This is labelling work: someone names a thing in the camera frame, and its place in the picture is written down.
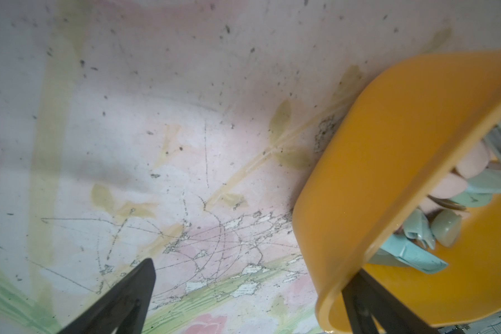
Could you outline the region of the floral pink table mat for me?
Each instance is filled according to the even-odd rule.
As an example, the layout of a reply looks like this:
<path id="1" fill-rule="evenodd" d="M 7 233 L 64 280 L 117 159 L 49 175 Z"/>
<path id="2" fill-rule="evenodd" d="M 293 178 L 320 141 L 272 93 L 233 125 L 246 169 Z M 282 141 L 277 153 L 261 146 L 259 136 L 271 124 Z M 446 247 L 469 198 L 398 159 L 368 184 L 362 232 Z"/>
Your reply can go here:
<path id="1" fill-rule="evenodd" d="M 0 1 L 0 333 L 151 258 L 146 333 L 319 333 L 294 203 L 375 76 L 501 1 Z"/>

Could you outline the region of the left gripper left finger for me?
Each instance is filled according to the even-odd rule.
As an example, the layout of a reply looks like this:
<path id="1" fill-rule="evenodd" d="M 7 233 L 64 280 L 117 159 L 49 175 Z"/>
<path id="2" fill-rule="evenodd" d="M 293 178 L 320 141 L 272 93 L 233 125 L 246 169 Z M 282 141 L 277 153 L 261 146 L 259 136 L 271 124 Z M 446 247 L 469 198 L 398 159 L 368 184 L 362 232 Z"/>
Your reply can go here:
<path id="1" fill-rule="evenodd" d="M 155 281 L 153 260 L 147 258 L 61 332 L 142 333 Z"/>

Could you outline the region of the yellow plastic storage box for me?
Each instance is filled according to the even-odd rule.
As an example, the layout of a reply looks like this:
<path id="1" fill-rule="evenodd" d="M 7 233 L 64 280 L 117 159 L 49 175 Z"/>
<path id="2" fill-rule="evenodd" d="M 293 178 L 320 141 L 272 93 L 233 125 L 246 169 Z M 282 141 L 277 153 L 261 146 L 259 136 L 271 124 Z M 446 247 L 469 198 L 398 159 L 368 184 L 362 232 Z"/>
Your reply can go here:
<path id="1" fill-rule="evenodd" d="M 435 327 L 501 310 L 501 194 L 470 210 L 437 274 L 370 258 L 457 163 L 501 123 L 501 51 L 427 54 L 359 95 L 299 196 L 293 230 L 324 331 L 350 333 L 343 290 L 374 278 Z"/>

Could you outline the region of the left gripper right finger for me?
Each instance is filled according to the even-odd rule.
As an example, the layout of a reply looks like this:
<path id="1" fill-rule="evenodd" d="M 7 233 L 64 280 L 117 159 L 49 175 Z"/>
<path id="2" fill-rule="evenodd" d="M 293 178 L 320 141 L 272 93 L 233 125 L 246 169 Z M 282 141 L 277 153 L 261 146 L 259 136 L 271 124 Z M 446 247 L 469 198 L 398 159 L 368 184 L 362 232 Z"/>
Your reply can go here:
<path id="1" fill-rule="evenodd" d="M 437 333 L 365 270 L 360 270 L 342 290 L 353 333 Z"/>

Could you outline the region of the teal fruit knife in box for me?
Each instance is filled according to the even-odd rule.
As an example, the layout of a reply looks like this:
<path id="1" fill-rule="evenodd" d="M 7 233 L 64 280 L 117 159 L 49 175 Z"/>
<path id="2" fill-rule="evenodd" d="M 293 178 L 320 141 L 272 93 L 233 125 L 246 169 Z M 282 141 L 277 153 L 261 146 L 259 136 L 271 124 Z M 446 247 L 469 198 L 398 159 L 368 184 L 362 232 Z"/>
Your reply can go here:
<path id="1" fill-rule="evenodd" d="M 417 246 L 404 235 L 391 235 L 368 263 L 411 267 L 424 274 L 437 274 L 448 267 L 448 263 Z"/>

